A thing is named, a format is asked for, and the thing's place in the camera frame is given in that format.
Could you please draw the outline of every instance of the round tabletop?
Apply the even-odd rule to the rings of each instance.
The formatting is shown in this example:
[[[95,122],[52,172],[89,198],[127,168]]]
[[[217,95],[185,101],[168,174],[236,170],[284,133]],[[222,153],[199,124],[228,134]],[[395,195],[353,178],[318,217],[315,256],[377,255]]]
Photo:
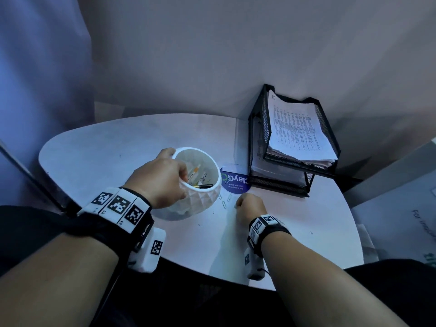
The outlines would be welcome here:
[[[166,147],[199,148],[219,167],[247,165],[248,121],[197,114],[107,121],[52,138],[41,149],[39,163],[57,186],[83,207],[105,187],[123,185],[136,168]],[[343,269],[363,264],[352,214],[332,179],[315,176],[309,198],[254,187],[249,192],[263,198],[268,213],[283,221],[307,247]],[[233,206],[224,210],[217,200],[204,212],[177,221],[152,214],[155,226],[166,231],[162,257],[206,275],[274,290],[268,275],[260,281],[244,275],[247,232],[237,225]]]

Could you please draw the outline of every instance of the white ceramic pot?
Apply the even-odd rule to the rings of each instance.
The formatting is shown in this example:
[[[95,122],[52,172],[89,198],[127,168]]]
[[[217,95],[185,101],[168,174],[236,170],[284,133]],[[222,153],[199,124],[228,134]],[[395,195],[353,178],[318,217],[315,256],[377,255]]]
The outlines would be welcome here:
[[[209,169],[213,186],[208,189],[199,189],[190,186],[180,179],[179,185],[186,192],[186,198],[176,202],[169,208],[171,212],[177,212],[185,217],[200,213],[215,203],[221,191],[221,172],[216,162],[209,154],[197,148],[178,148],[173,155],[173,159],[181,160],[189,166],[201,164],[202,167]]]

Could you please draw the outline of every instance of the black pants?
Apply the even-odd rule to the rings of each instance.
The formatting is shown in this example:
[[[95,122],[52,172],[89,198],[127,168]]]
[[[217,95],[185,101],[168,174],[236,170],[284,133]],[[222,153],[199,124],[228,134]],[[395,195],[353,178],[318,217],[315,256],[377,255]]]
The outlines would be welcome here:
[[[26,207],[0,206],[0,218],[0,275],[60,234],[66,225],[63,216]],[[388,259],[346,271],[409,326],[435,325],[436,269],[410,259]],[[121,275],[97,325],[187,321],[226,326],[262,320],[283,323],[284,319],[292,321],[275,292],[218,280],[161,258],[152,274],[126,270]]]

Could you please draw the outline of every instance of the black mesh tray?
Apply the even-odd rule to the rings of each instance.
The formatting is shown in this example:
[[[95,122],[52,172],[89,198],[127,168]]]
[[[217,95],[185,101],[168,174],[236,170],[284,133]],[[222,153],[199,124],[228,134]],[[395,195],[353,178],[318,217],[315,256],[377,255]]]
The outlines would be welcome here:
[[[284,181],[279,181],[275,179],[269,179],[261,176],[255,176],[253,175],[252,171],[252,163],[253,163],[253,156],[254,154],[257,154],[257,152],[253,151],[254,144],[253,141],[255,138],[253,137],[253,122],[255,117],[260,117],[260,113],[251,113],[250,117],[248,119],[248,169],[249,175],[248,175],[248,181],[250,184],[254,187],[264,188],[271,191],[276,191],[288,195],[298,196],[298,197],[309,197],[310,187],[312,185],[313,177],[314,175],[312,173],[304,172],[304,177],[306,181],[305,186],[299,186],[293,183],[287,183]]]
[[[296,161],[294,159],[287,159],[287,158],[275,156],[267,152],[267,148],[270,143],[270,137],[271,137],[271,123],[270,123],[270,116],[268,113],[268,98],[267,98],[267,92],[270,90],[275,93],[274,86],[264,84],[252,112],[252,114],[260,113],[260,118],[263,121],[263,137],[265,140],[263,158],[271,163],[286,165],[293,169],[301,170],[304,172],[318,174],[321,176],[326,176],[328,178],[334,178],[335,177],[334,171],[337,166],[337,160],[331,166],[326,167],[326,166],[319,166],[319,165],[309,164],[301,161]],[[321,107],[319,100],[315,98],[306,98],[303,101],[298,101],[283,95],[278,95],[278,94],[276,95],[285,102],[315,104],[315,110],[318,119],[320,121],[321,130],[329,140],[336,156],[339,159],[339,155],[341,154],[341,149],[339,148],[339,144],[336,141],[334,133],[330,127],[330,124],[328,123],[328,120],[326,118],[326,115],[324,114],[323,108]]]

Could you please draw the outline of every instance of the blue sticker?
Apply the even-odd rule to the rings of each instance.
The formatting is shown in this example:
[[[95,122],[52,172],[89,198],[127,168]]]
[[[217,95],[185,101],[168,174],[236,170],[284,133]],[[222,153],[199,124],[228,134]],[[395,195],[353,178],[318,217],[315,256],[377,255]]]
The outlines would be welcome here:
[[[250,185],[247,183],[248,176],[239,173],[223,171],[221,168],[221,184],[224,189],[233,194],[248,192]]]

